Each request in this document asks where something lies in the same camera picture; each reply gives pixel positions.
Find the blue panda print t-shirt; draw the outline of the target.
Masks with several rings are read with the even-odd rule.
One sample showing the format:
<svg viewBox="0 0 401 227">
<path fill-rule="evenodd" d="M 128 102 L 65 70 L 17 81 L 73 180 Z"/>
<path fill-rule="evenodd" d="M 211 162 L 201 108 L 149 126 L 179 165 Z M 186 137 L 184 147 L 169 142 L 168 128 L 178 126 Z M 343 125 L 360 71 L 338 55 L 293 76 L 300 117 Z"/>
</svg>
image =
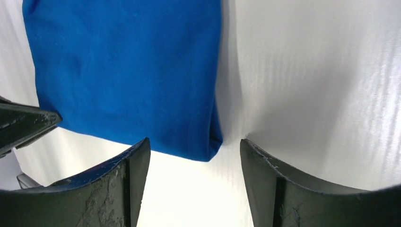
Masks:
<svg viewBox="0 0 401 227">
<path fill-rule="evenodd" d="M 25 0 L 39 106 L 60 127 L 210 161 L 223 137 L 215 85 L 219 0 Z"/>
</svg>

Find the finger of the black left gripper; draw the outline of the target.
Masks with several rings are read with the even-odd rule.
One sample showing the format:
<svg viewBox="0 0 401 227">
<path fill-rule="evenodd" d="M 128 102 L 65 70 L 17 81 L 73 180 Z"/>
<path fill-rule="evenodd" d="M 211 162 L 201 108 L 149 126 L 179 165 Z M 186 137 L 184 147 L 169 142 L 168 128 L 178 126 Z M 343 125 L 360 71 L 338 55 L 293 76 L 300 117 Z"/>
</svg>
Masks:
<svg viewBox="0 0 401 227">
<path fill-rule="evenodd" d="M 57 112 L 0 98 L 0 157 L 30 145 L 62 121 Z"/>
</svg>

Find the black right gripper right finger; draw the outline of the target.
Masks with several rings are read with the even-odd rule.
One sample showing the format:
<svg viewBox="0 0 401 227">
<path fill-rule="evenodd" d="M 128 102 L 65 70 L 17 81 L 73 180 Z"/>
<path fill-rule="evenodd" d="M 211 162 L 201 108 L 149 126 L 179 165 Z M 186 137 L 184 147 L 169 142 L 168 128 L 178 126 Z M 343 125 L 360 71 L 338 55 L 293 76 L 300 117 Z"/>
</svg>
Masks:
<svg viewBox="0 0 401 227">
<path fill-rule="evenodd" d="M 247 139 L 241 165 L 256 227 L 398 227 L 401 188 L 365 191 L 331 183 L 275 158 Z"/>
</svg>

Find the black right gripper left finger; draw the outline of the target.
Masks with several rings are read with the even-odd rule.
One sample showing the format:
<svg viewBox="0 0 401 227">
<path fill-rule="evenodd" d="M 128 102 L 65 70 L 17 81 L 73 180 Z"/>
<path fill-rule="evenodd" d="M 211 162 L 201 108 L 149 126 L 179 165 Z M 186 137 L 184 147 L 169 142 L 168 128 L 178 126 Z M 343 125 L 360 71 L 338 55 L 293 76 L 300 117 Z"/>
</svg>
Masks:
<svg viewBox="0 0 401 227">
<path fill-rule="evenodd" d="M 145 138 L 97 166 L 38 186 L 0 192 L 3 227 L 134 227 L 150 163 Z"/>
</svg>

